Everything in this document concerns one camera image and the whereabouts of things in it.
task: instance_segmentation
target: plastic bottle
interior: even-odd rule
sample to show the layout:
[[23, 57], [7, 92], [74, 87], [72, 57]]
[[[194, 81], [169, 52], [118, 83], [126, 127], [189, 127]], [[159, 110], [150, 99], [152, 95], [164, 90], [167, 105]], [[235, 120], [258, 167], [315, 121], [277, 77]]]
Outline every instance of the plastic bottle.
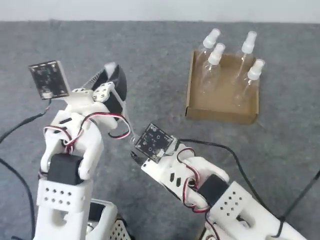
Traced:
[[239, 66], [237, 67], [236, 74], [231, 81], [233, 84], [235, 84], [239, 80], [239, 78], [242, 76], [244, 66], [252, 64], [252, 61], [254, 60], [254, 56], [252, 55], [252, 52], [255, 47], [256, 38], [257, 38], [257, 33], [255, 31], [248, 32], [246, 40], [242, 45], [241, 51], [238, 51], [236, 53], [240, 61], [239, 61]]
[[259, 88], [260, 75], [264, 65], [265, 61], [257, 59], [248, 73], [245, 73], [236, 83], [234, 95], [234, 102], [236, 105], [241, 106], [256, 94]]
[[216, 88], [221, 72], [219, 63], [225, 48], [226, 46], [224, 44], [218, 43], [210, 54], [208, 60], [205, 61], [202, 66], [200, 90], [203, 93], [212, 91]]
[[195, 60], [196, 65], [201, 65], [203, 59], [208, 59], [209, 55], [214, 49], [217, 38], [220, 36], [220, 30], [217, 28], [212, 29], [208, 36], [203, 40], [202, 44], [197, 49], [197, 57]]

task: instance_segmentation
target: robotic arm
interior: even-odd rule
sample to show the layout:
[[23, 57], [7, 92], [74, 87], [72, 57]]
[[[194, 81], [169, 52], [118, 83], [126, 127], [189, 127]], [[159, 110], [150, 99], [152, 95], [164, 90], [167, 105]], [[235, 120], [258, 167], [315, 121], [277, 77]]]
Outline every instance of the robotic arm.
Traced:
[[93, 175], [104, 150], [99, 127], [108, 132], [126, 118], [127, 83], [119, 65], [108, 63], [82, 88], [70, 91], [59, 61], [29, 67], [42, 99], [67, 103], [44, 128], [34, 240], [130, 240], [117, 207], [92, 199]]
[[[148, 156], [136, 162], [195, 213], [205, 213], [201, 240], [276, 239], [281, 222], [221, 168], [150, 124], [135, 148]], [[288, 223], [279, 240], [306, 240]]]

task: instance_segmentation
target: small sensor board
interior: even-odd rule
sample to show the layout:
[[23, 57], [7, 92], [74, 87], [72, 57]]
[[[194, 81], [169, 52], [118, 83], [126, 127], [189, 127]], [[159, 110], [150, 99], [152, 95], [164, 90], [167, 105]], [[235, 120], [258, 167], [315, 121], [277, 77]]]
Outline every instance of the small sensor board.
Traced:
[[60, 61], [47, 61], [28, 68], [43, 100], [69, 96], [70, 88]]
[[135, 144], [135, 148], [141, 153], [158, 163], [174, 139], [162, 131], [159, 127], [150, 123], [145, 129], [139, 140]]

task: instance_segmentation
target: cardboard tray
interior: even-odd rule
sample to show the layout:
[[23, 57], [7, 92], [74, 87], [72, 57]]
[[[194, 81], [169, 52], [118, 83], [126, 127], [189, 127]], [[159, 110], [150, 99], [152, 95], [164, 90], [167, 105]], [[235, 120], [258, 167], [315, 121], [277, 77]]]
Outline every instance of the cardboard tray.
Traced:
[[[234, 103], [235, 85], [231, 83], [236, 75], [239, 58], [231, 54], [224, 54], [221, 58], [221, 75], [215, 91], [201, 93], [199, 90], [200, 67], [195, 67], [196, 52], [192, 52], [189, 81], [186, 96], [185, 116], [198, 120], [217, 120], [252, 124], [259, 114], [259, 91], [242, 106]], [[243, 73], [248, 72], [254, 60], [244, 66]]]

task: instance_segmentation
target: white spray nozzle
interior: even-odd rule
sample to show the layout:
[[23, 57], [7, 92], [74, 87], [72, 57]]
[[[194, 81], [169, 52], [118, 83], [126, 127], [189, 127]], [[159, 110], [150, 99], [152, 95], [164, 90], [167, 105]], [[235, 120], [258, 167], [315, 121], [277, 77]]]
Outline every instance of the white spray nozzle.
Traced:
[[212, 29], [208, 36], [203, 40], [203, 46], [206, 49], [212, 49], [216, 44], [218, 37], [220, 36], [220, 30], [217, 28]]
[[264, 65], [265, 65], [265, 61], [263, 61], [262, 59], [257, 59], [253, 64], [253, 66], [248, 71], [248, 75], [247, 75], [248, 78], [254, 81], [258, 80], [260, 78]]
[[218, 65], [225, 48], [226, 46], [224, 44], [218, 43], [208, 58], [209, 63], [212, 65]]
[[257, 33], [255, 31], [248, 32], [246, 40], [242, 45], [241, 51], [245, 54], [252, 54], [255, 47], [256, 38]]

